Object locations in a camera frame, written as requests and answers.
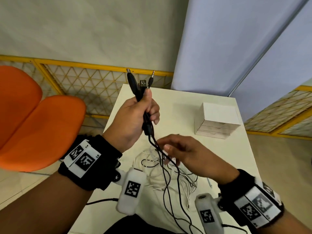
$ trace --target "white drawer box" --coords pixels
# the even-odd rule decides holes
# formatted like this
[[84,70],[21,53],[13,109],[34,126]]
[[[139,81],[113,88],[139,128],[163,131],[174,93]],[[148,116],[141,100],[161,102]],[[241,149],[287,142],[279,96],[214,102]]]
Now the white drawer box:
[[240,121],[234,106],[202,103],[194,118],[195,134],[205,136],[226,138],[239,126]]

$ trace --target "person's leg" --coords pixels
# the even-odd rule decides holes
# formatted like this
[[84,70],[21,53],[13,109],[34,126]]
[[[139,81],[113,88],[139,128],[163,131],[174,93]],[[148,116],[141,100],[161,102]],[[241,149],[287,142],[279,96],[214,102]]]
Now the person's leg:
[[174,232],[168,231],[163,228],[157,228],[150,224],[147,224],[138,215],[126,216],[118,220],[113,226],[111,226],[104,234],[116,234],[116,233],[161,233],[172,234]]

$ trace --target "orange chair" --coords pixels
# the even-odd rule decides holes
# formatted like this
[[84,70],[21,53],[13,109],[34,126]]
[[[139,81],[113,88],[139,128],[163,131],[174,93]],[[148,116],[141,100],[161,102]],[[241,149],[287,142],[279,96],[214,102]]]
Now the orange chair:
[[0,66],[0,167],[31,172],[61,158],[74,142],[86,106],[72,96],[41,101],[42,90],[25,72]]

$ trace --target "white table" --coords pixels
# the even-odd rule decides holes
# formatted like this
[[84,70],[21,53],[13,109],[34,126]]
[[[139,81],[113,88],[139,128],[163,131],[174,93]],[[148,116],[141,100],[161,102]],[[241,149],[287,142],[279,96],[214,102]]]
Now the white table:
[[[258,168],[234,98],[158,88],[152,88],[152,93],[153,98],[160,106],[161,114],[159,124],[154,127],[156,139],[172,133],[193,136],[207,148],[236,168],[244,169],[254,176],[259,176]],[[123,85],[106,128],[112,123],[117,111],[124,101],[131,97],[133,97],[133,94],[129,85]],[[227,139],[195,135],[194,115],[201,106],[202,102],[235,106],[242,125]],[[120,168],[127,171],[132,166],[134,158],[144,149],[149,147],[150,144],[148,139],[143,133],[135,145],[123,153]],[[211,183],[213,189],[209,187],[206,178],[199,177],[198,188],[196,193],[192,195],[196,196],[200,193],[209,192],[213,197],[217,197],[219,192],[217,184],[214,181]],[[104,198],[118,198],[120,191],[121,187],[112,183],[105,191],[99,189],[95,190],[90,198],[90,201]],[[186,218],[185,215],[182,214],[179,206],[178,196],[174,195],[174,192],[170,193],[172,194],[171,197],[175,214]],[[163,207],[162,194],[162,191],[154,191],[151,187],[145,187],[137,209],[137,214],[146,220],[146,222],[154,226],[181,233],[180,229],[174,223],[173,218],[169,217],[169,214]],[[116,211],[115,206],[116,202],[113,201],[86,206],[73,225],[71,231],[85,234],[103,234],[113,223],[124,217],[123,214]],[[188,213],[193,224],[203,230],[194,204],[192,204],[191,210],[193,210],[193,212]],[[220,215],[224,224],[237,226],[234,219],[226,212],[223,212]],[[186,222],[181,221],[179,223],[183,228],[185,228],[185,230],[188,230],[188,224]],[[199,233],[197,230],[193,230],[194,234]],[[225,233],[242,234],[243,232],[232,228],[225,228]]]

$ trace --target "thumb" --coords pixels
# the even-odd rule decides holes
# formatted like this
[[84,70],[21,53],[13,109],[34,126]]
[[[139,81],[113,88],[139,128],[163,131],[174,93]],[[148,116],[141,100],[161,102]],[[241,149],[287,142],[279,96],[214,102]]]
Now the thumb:
[[165,144],[163,149],[166,151],[166,153],[168,153],[170,157],[175,157],[180,161],[182,161],[183,158],[185,157],[185,152],[178,150],[176,147],[172,145]]
[[150,89],[145,89],[143,98],[135,105],[142,111],[145,111],[152,103],[152,91]]

